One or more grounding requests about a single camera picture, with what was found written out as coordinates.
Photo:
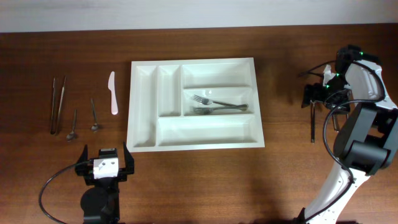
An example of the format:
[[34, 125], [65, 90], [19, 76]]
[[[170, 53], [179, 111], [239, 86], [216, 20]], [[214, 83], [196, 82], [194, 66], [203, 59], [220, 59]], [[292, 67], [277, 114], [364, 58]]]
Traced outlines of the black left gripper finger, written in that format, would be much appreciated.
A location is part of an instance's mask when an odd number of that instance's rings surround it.
[[84, 145], [83, 151], [82, 151], [77, 163], [80, 165], [88, 163], [88, 145], [87, 144]]
[[125, 142], [123, 142], [123, 149], [124, 149], [124, 161], [125, 161], [126, 170], [134, 170], [134, 158], [129, 152]]

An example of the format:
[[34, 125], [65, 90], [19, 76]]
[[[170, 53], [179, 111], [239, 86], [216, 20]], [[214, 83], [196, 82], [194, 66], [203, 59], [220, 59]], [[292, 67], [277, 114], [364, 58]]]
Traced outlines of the metal fork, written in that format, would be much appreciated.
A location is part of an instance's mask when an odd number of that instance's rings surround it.
[[200, 115], [209, 115], [212, 114], [215, 111], [218, 110], [240, 110], [240, 111], [246, 111], [248, 109], [248, 104], [243, 104], [243, 105], [235, 105], [235, 106], [221, 106], [221, 107], [196, 107], [192, 108], [192, 111], [195, 114], [200, 114]]
[[311, 123], [310, 123], [310, 131], [311, 131], [311, 143], [315, 143], [315, 102], [310, 102], [311, 109]]
[[209, 98], [205, 98], [205, 97], [198, 96], [198, 95], [193, 95], [192, 99], [197, 101], [200, 104], [203, 104], [203, 105], [217, 104], [217, 105], [221, 105], [221, 106], [234, 106], [233, 104], [223, 103], [223, 102], [220, 102], [220, 101], [214, 101], [214, 100], [211, 100]]

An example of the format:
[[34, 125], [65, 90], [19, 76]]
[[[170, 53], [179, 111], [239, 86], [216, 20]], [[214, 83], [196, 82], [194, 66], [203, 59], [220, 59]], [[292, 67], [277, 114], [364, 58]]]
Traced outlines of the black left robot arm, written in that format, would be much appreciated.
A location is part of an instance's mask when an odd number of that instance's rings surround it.
[[88, 146], [76, 162], [75, 173], [90, 188], [81, 196], [84, 223], [118, 223], [120, 221], [119, 183], [134, 173], [134, 158], [123, 145], [125, 166], [120, 168], [118, 150], [104, 148], [98, 157], [88, 158]]

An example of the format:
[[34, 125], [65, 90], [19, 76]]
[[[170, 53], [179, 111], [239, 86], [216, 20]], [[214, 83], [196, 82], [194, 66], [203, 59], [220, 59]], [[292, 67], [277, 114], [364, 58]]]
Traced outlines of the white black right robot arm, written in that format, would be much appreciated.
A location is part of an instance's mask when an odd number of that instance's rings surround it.
[[[349, 45], [322, 63], [303, 107], [323, 104], [327, 121], [347, 120], [327, 152], [333, 168], [296, 223], [335, 223], [356, 189], [397, 152], [397, 105], [378, 57]], [[254, 59], [135, 61], [131, 64], [127, 148], [131, 152], [264, 147]]]

